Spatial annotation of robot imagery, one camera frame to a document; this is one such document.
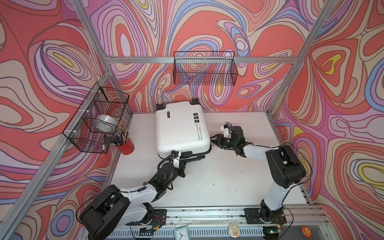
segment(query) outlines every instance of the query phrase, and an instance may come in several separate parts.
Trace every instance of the white suitcase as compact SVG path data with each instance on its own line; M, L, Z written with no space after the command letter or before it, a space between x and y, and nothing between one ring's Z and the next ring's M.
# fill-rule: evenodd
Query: white suitcase
M192 152L189 155L194 156L207 153L210 138L201 105L184 101L157 110L156 141L161 158L169 156L172 150Z

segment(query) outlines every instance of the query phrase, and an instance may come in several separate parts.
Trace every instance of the wire basket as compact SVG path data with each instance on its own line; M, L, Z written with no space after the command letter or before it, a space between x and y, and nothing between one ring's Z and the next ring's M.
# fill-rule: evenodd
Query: wire basket
M238 75L234 56L233 51L176 51L174 84L234 86Z
M109 143L105 144L104 138L106 136L111 137L116 133L128 101L128 94L115 88L98 86L95 96L83 112L80 120L69 134L66 134L65 132L68 130L65 130L64 135L81 152L107 153ZM102 114L112 117L116 124L98 119L98 116Z

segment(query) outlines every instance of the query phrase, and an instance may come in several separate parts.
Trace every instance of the square alarm clock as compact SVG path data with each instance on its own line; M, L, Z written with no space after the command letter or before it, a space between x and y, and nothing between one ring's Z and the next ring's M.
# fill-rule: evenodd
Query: square alarm clock
M176 240L189 240L189 234L187 227L179 228L175 231Z

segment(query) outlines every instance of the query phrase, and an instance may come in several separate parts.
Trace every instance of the aluminum frame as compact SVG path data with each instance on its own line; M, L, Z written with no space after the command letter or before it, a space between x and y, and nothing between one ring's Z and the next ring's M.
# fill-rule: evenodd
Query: aluminum frame
M268 113L273 111L279 104L280 99L282 96L285 95L286 89L289 86L289 84L292 82L293 77L295 73L299 70L299 67L301 63L304 60L304 57L306 53L308 52L310 46L315 41L317 34L319 33L321 27L323 26L326 18L330 14L333 6L338 2L338 0L327 0L321 9L317 19L315 20L315 23L310 30L310 33L308 34L307 38L304 40L304 43L299 51L299 54L296 57L235 57L236 63L291 63L293 64L288 73L287 77L283 80L283 83L279 87L278 91L276 92L271 105L268 108ZM116 76L111 70L110 64L113 63L173 63L173 57L110 57L106 56L98 38L95 32L95 29L93 28L93 25L91 23L91 20L89 18L89 15L86 12L86 9L84 5L82 4L81 0L72 0L73 6L76 10L77 15L79 16L80 22L83 24L84 29L86 31L86 34L88 35L91 44L95 48L96 54L99 57L99 60L101 64L104 67L105 73L103 77L99 81L99 85L105 86L109 79L112 79L112 85L117 88L121 89ZM88 106L90 101L84 102L84 107ZM81 114L76 114L72 123L70 125L75 125L80 118ZM29 208L35 201L36 197L40 193L41 189L43 188L44 184L48 180L48 177L53 172L56 164L61 159L62 155L64 154L65 150L69 146L69 141L65 136L61 136L59 141L55 144L47 158L44 160L42 165L37 170L36 174L33 176L33 178L30 180L24 191L22 192L21 196L17 199L16 203L12 206L12 208L9 210L5 218L3 219L2 224L0 225L0 240L8 240L11 239L13 236L15 230L19 226L19 224L22 222L24 216L28 212ZM308 206L297 206L299 208L304 208L306 213L308 213ZM228 207L225 207L224 209L221 209L223 213L226 212L226 209ZM219 209L211 209L204 213L209 213L214 211L217 213ZM180 214L188 213L189 211L185 211L185 208L180 209ZM308 224L308 220L314 219L314 221L318 221L319 219L316 218L316 214L305 215L306 213L302 212L300 216L303 217L304 223ZM301 224L300 220L295 220L294 225Z

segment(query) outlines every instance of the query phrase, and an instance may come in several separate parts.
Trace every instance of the black mounting plate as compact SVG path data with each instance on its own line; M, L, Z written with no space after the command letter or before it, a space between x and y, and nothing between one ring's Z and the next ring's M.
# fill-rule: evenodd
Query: black mounting plate
M265 222L261 221L259 217L259 209L244 209L245 218L247 219L247 224L265 224ZM286 224L287 220L285 218L283 209L280 210L279 215L276 215L276 219L274 219L271 224Z
M167 218L167 210L166 209L154 209L153 210L153 216L151 222L148 224L149 226L158 226L158 225L165 225L166 223L166 218ZM141 225L140 222L131 222L130 224L127 223L127 226L146 226L146 225Z

